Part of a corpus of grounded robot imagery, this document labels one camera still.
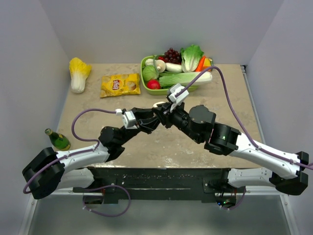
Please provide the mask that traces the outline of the beige earbud case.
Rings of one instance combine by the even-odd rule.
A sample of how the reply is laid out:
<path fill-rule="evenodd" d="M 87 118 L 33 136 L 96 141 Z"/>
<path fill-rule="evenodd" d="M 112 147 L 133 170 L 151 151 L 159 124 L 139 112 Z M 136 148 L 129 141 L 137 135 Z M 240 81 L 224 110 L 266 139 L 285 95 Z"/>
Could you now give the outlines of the beige earbud case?
<path fill-rule="evenodd" d="M 153 104 L 153 108 L 160 107 L 160 106 L 162 106 L 164 103 L 165 103 L 164 101 L 160 101 L 160 102 L 154 103 L 154 104 Z"/>

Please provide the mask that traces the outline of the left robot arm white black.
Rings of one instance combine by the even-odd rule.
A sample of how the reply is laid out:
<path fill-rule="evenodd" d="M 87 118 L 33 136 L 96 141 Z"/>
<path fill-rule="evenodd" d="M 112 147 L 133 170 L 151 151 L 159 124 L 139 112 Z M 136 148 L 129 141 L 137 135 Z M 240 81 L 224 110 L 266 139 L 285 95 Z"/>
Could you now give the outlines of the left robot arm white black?
<path fill-rule="evenodd" d="M 47 197 L 60 187 L 67 173 L 117 159 L 125 150 L 126 142 L 140 132 L 151 134 L 160 124 L 152 109 L 116 109 L 106 113 L 120 116 L 123 126 L 104 127 L 99 138 L 92 139 L 94 144 L 88 147 L 65 151 L 43 149 L 22 171 L 26 180 L 23 193 L 31 193 L 35 199 Z"/>

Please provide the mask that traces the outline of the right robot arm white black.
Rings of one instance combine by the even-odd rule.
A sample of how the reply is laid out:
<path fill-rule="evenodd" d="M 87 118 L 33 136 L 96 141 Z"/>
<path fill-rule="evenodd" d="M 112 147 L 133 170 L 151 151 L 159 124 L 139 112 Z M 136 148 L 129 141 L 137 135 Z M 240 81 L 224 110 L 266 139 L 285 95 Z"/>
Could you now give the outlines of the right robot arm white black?
<path fill-rule="evenodd" d="M 273 187 L 289 195 L 300 195 L 307 187 L 309 177 L 304 173 L 304 164 L 309 155 L 305 152 L 286 153 L 266 145 L 251 143 L 247 135 L 238 129 L 215 121 L 216 114 L 203 105 L 192 107 L 189 112 L 184 104 L 171 109 L 169 102 L 153 105 L 153 112 L 166 128 L 177 127 L 194 142 L 204 143 L 210 153 L 241 158 L 259 165 L 259 168 L 232 168 L 228 175 L 218 180 L 223 192 L 246 186 Z"/>

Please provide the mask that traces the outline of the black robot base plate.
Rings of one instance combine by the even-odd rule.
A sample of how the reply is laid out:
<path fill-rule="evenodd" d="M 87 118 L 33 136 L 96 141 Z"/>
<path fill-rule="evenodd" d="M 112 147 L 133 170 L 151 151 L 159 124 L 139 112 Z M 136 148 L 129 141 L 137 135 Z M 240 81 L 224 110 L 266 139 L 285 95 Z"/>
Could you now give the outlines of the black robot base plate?
<path fill-rule="evenodd" d="M 75 187 L 75 193 L 102 195 L 103 203 L 119 200 L 171 200 L 218 203 L 230 200 L 244 187 L 228 184 L 228 168 L 99 168 L 89 167 L 94 181 L 86 189 Z"/>

